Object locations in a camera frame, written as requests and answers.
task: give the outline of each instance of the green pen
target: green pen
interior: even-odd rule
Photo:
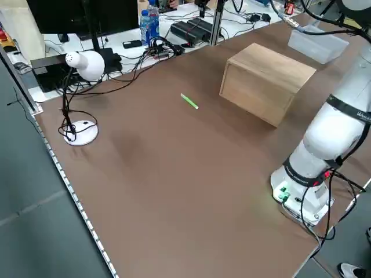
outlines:
[[[188,97],[186,97],[184,94],[180,94],[180,96],[183,98],[183,100],[185,100],[186,102],[188,102],[191,106],[193,106],[193,108],[195,109],[198,109],[198,106],[196,105],[196,103],[194,103],[193,101],[191,101]]]

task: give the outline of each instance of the white robotic arm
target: white robotic arm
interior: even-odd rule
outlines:
[[[371,0],[338,1],[339,7],[362,27],[371,23]],[[299,146],[273,172],[273,197],[305,222],[316,225],[329,207],[324,183],[327,170],[349,152],[371,124],[371,45],[368,43],[324,103]]]

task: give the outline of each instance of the white desk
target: white desk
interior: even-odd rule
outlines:
[[[277,8],[280,8],[282,6],[279,3],[277,3],[276,5],[277,5]],[[238,35],[241,35],[245,32],[245,30],[249,30],[249,31],[252,30],[250,24],[242,25],[242,24],[239,24],[237,22],[228,21],[228,20],[234,20],[234,21],[238,21],[240,23],[245,22],[245,20],[241,16],[239,16],[237,14],[234,14],[234,8],[233,8],[233,5],[232,5],[231,1],[228,1],[226,3],[224,9],[225,9],[225,11],[223,12],[223,19],[224,20],[222,20],[222,22],[221,22],[221,26],[224,29],[221,32],[225,36],[226,39],[228,38],[226,32],[228,32],[229,37],[231,38],[231,37],[234,36],[234,34],[236,34],[239,31],[241,31],[241,32],[239,32]],[[244,13],[267,13],[271,16],[271,23],[280,21],[280,19],[275,14],[275,12],[271,9],[271,7],[269,7],[269,8],[263,7],[263,6],[259,5],[258,3],[252,2],[251,0],[245,0],[245,3],[243,4],[242,10],[241,10],[241,13],[242,12],[244,12]],[[207,21],[207,22],[213,23],[213,14],[214,14],[213,10],[208,10],[204,20]],[[169,13],[166,13],[166,14],[161,14],[160,15],[160,21],[159,21],[160,36],[165,36],[169,31],[170,25],[172,23],[174,23],[175,21],[181,21],[181,20],[187,21],[187,20],[189,20],[193,17],[197,17],[198,15],[199,15],[198,7],[195,6],[193,3],[180,5],[178,7],[177,11],[169,12]],[[264,27],[266,25],[268,25],[268,23],[259,21],[255,24],[254,28],[258,29],[258,28]],[[69,34],[68,36],[70,37],[69,42],[66,42],[62,45],[55,45],[52,42],[55,42],[56,44],[60,44],[57,35],[51,35],[51,34],[44,35],[45,40],[52,41],[52,42],[45,41],[46,49],[48,50],[48,48],[51,47],[50,50],[48,51],[47,55],[48,56],[54,56],[54,55],[58,55],[58,52],[59,53],[68,53],[68,52],[82,51],[83,49],[87,50],[87,49],[92,49],[93,48],[91,40],[81,42],[76,34]],[[137,28],[135,30],[130,30],[130,31],[126,31],[126,32],[121,32],[121,33],[109,35],[109,36],[107,36],[107,38],[108,38],[109,41],[108,41],[108,43],[106,44],[105,47],[111,47],[113,49],[114,53],[118,53],[118,54],[124,55],[126,57],[138,57],[138,56],[141,56],[143,54],[143,51],[144,51],[144,48],[145,48],[144,46],[136,47],[136,48],[132,48],[132,49],[124,49],[123,46],[122,46],[122,42],[132,41],[132,40],[135,40],[135,39],[140,39],[140,29],[139,28]],[[184,41],[183,39],[173,35],[171,32],[168,33],[168,36],[166,38],[174,44],[186,43],[186,41]],[[203,43],[201,46],[197,46],[193,49],[186,49],[186,52],[193,51],[193,50],[195,50],[199,47],[205,46],[205,45],[206,45],[206,43]],[[10,56],[10,60],[13,63],[15,63],[17,61],[24,61],[24,60],[22,60],[21,55],[17,55],[17,57],[16,57],[16,56],[12,56],[10,54],[9,56]],[[136,61],[137,60],[130,60],[130,59],[122,58],[122,61],[121,61],[121,63],[123,64],[123,70],[122,71],[123,72],[130,71],[134,67],[133,63],[135,63]],[[143,67],[149,66],[149,65],[151,65],[155,62],[156,61],[153,60],[153,59],[148,59],[143,63]],[[113,74],[112,77],[117,77],[117,76],[120,76],[120,75],[121,74]],[[33,99],[37,102],[43,102],[43,101],[49,100],[51,98],[55,98],[55,97],[60,96],[60,93],[58,93],[56,91],[51,91],[51,92],[48,92],[48,93],[44,93],[40,89],[40,87],[32,88],[29,91],[30,91],[30,94],[33,97]]]

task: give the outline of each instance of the white lamp head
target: white lamp head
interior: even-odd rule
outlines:
[[[70,52],[66,54],[66,63],[87,81],[97,81],[104,73],[104,60],[95,51]]]

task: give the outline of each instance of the desk lamp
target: desk lamp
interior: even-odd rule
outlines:
[[[71,68],[76,68],[77,72],[87,81],[97,81],[103,74],[105,66],[102,56],[95,51],[71,52],[66,54],[66,63]],[[89,120],[78,120],[71,123],[69,113],[69,103],[67,100],[67,88],[70,81],[72,70],[68,74],[66,84],[63,89],[62,113],[66,119],[66,129],[63,131],[64,140],[72,146],[83,146],[92,142],[98,135],[98,126]]]

